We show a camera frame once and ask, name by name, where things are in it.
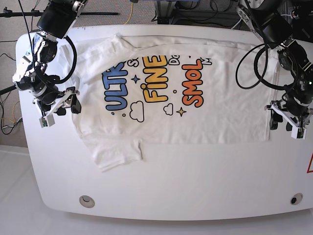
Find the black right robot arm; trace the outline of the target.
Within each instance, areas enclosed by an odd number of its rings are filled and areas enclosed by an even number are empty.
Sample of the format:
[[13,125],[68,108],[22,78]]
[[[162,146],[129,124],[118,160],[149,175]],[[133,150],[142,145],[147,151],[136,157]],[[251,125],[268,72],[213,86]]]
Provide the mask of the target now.
[[[12,77],[18,90],[29,91],[35,97],[35,104],[44,118],[51,113],[64,116],[67,108],[74,114],[81,113],[81,104],[77,98],[79,92],[76,88],[69,87],[60,91],[57,86],[67,82],[76,68],[77,51],[67,34],[87,3],[86,0],[50,1],[37,23],[40,31],[34,37],[28,38],[30,46]],[[59,39],[65,39],[73,51],[72,66],[63,79],[45,73],[48,63],[57,54]]]

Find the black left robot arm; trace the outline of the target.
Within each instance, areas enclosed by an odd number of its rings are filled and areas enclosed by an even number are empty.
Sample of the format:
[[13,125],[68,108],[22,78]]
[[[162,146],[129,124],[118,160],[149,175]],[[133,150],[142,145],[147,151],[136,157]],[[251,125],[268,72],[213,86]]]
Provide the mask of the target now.
[[[294,139],[304,139],[306,126],[310,123],[313,110],[313,64],[309,61],[304,48],[292,39],[292,26],[278,12],[281,1],[265,0],[257,8],[251,8],[248,1],[237,6],[237,13],[262,44],[258,45],[253,69],[258,79],[268,88],[283,91],[280,100],[271,101],[265,109],[270,111],[270,130],[275,130],[278,124],[287,121],[286,130]],[[262,55],[266,57],[268,67],[269,49],[281,47],[278,53],[280,66],[290,71],[293,82],[283,86],[269,83],[265,80],[265,72],[259,72],[258,63]]]

